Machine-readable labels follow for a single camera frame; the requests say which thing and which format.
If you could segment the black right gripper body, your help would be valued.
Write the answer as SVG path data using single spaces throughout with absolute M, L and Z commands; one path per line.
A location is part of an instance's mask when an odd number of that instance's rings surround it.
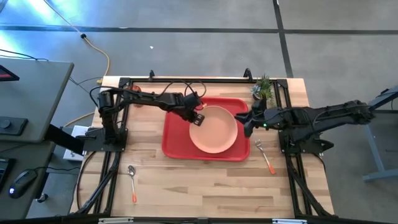
M 266 102 L 256 100 L 252 107 L 252 118 L 250 123 L 244 124 L 244 135 L 250 137 L 254 128 L 267 128 L 275 124 L 280 108 L 267 108 Z

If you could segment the dark grey desk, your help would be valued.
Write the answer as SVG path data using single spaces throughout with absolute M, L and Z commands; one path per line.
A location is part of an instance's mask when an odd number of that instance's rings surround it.
M 38 195 L 45 175 L 44 167 L 48 166 L 54 144 L 25 144 L 17 142 L 0 142 L 0 157 L 14 159 L 3 188 L 0 190 L 0 221 L 24 219 L 32 201 Z M 37 169 L 37 178 L 29 185 L 19 198 L 9 196 L 9 188 L 26 169 Z

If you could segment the fork with orange handle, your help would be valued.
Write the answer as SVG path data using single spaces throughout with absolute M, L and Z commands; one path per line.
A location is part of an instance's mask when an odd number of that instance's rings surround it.
M 256 147 L 261 151 L 261 153 L 262 153 L 262 155 L 263 155 L 263 157 L 264 157 L 264 159 L 265 159 L 265 161 L 266 161 L 266 163 L 267 163 L 267 166 L 268 166 L 268 168 L 269 168 L 269 172 L 270 172 L 272 175 L 275 175 L 275 170 L 274 170 L 272 164 L 269 162 L 269 160 L 268 160 L 268 158 L 267 158 L 267 156 L 266 156 L 265 150 L 264 150 L 263 147 L 262 147 L 262 142 L 261 142 L 259 139 L 258 139 L 258 140 L 255 140 L 255 145 L 256 145 Z

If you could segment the silver metal bracket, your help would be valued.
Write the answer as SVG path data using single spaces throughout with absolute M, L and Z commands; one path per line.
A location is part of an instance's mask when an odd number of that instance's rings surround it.
M 133 224 L 134 219 L 131 217 L 109 217 L 100 218 L 98 224 Z
M 308 224 L 306 220 L 273 218 L 272 224 Z

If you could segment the black computer mouse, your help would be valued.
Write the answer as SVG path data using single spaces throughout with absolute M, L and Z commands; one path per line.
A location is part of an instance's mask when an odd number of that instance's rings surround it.
M 26 169 L 21 172 L 10 185 L 8 192 L 10 198 L 17 199 L 23 196 L 37 176 L 37 172 L 34 169 Z

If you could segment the black keyboard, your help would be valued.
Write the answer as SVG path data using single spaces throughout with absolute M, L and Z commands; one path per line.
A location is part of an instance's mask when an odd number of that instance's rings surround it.
M 16 160 L 13 158 L 0 157 L 0 192 L 5 186 L 15 162 Z

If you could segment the black pad with round knob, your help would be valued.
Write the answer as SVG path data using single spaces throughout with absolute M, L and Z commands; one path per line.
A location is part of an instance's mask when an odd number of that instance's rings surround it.
M 0 135 L 20 136 L 28 119 L 0 116 Z

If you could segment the grey metal table stand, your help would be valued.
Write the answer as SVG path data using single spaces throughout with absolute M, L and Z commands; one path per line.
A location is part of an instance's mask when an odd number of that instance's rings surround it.
M 396 98 L 398 98 L 398 85 L 383 90 L 379 95 L 375 97 L 375 99 L 371 100 L 368 103 L 369 109 L 371 111 L 376 111 L 378 108 L 387 104 L 388 102 L 393 102 Z M 375 140 L 376 137 L 373 135 L 369 125 L 365 126 L 364 132 L 366 134 L 366 138 L 368 140 L 371 153 L 377 167 L 377 171 L 364 175 L 363 181 L 371 182 L 374 180 L 386 179 L 390 177 L 398 177 L 398 169 L 388 169 L 388 170 L 385 169 L 382 159 L 380 157 L 379 150 L 377 148 Z

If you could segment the peach round plate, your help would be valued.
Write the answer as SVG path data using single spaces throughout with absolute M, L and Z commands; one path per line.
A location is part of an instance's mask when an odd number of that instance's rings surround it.
M 217 154 L 228 150 L 238 135 L 233 115 L 220 106 L 206 106 L 201 111 L 205 118 L 200 126 L 191 124 L 190 139 L 203 152 Z

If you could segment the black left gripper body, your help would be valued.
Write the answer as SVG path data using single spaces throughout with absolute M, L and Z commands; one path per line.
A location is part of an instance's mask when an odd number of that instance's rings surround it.
M 201 99 L 197 92 L 190 93 L 187 96 L 179 94 L 177 99 L 177 115 L 184 121 L 193 123 L 196 126 L 201 126 L 205 116 L 195 111 L 195 108 L 201 105 Z

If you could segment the black device with red stripe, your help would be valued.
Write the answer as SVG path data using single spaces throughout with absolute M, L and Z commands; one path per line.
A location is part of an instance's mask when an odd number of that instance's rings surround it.
M 0 65 L 0 82 L 18 81 L 19 79 L 17 75 Z

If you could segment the small potted succulent plant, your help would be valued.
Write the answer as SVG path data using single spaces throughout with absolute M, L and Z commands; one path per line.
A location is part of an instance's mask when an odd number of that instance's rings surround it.
M 258 78 L 256 84 L 251 88 L 252 97 L 255 100 L 266 100 L 270 103 L 274 102 L 272 95 L 273 84 L 271 79 L 266 74 L 263 74 L 261 78 Z

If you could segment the black desk foot bar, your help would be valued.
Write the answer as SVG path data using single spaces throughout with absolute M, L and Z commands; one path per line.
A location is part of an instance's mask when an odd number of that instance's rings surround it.
M 75 154 L 83 155 L 84 142 L 52 124 L 49 125 L 44 139 L 46 141 L 52 141 L 58 146 L 69 149 Z

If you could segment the spoon with orange handle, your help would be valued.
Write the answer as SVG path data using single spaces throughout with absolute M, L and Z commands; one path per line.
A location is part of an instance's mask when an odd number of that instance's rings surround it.
M 136 190 L 134 186 L 134 175 L 136 174 L 136 169 L 134 166 L 129 165 L 127 173 L 129 174 L 131 178 L 131 188 L 132 188 L 132 202 L 136 203 L 137 202 L 137 196 L 136 196 Z

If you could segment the red plastic tray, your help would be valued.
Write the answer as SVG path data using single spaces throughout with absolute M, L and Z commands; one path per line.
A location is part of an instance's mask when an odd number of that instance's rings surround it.
M 228 110 L 233 116 L 236 113 L 248 112 L 247 104 L 238 98 L 204 97 L 202 102 L 207 106 L 220 106 Z M 237 122 L 237 138 L 226 151 L 210 154 L 201 151 L 194 145 L 189 136 L 189 127 L 192 123 L 184 121 L 174 113 L 166 113 L 164 133 L 162 137 L 162 151 L 174 159 L 196 159 L 204 161 L 229 161 L 240 162 L 245 160 L 250 153 L 250 142 L 244 136 L 243 124 Z

